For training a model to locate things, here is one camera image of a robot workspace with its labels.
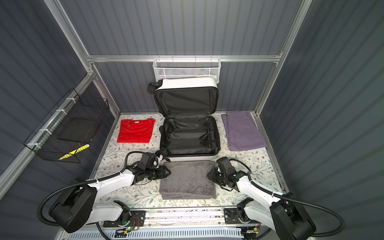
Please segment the grey towel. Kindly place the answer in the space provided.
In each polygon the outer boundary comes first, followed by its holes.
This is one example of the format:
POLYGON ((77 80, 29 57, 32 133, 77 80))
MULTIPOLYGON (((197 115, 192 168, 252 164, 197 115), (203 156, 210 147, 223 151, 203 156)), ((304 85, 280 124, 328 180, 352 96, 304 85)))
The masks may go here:
POLYGON ((216 198, 216 185, 207 174, 213 161, 170 162, 164 166, 171 174, 160 181, 159 193, 164 200, 205 200, 216 198))

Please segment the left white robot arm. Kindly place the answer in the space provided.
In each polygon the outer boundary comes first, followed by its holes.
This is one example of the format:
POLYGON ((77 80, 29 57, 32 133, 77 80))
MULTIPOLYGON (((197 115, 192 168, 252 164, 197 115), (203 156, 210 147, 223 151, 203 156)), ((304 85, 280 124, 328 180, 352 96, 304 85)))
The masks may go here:
POLYGON ((139 161, 129 165, 127 160, 134 152, 126 154, 123 168, 99 179, 76 179, 70 185, 49 194, 38 206, 38 219, 49 226, 60 226, 67 233, 74 233, 84 225, 114 222, 121 228, 132 230, 140 225, 132 216, 130 208, 121 201, 97 203, 101 197, 136 185, 144 179, 160 180, 171 175, 171 171, 159 163, 159 153, 138 152, 139 161))

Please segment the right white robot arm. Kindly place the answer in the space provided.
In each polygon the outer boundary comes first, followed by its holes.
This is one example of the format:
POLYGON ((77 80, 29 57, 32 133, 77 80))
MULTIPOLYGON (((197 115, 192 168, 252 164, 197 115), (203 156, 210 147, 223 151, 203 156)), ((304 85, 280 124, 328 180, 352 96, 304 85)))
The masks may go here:
POLYGON ((316 231, 315 223, 302 204, 281 199, 284 195, 264 188, 251 178, 250 168, 247 172, 237 171, 231 162, 236 159, 223 157, 209 171, 209 180, 228 192, 235 190, 248 197, 237 204, 235 216, 240 222, 257 221, 275 231, 281 240, 306 240, 316 231))

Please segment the purple pants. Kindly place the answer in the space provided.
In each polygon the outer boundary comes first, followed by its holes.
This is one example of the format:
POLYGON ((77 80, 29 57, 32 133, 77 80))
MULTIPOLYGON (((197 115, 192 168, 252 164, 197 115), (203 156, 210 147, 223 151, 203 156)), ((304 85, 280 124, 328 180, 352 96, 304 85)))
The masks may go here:
POLYGON ((221 117, 230 151, 249 151, 267 146, 265 138, 257 128, 251 113, 246 111, 227 112, 221 117))

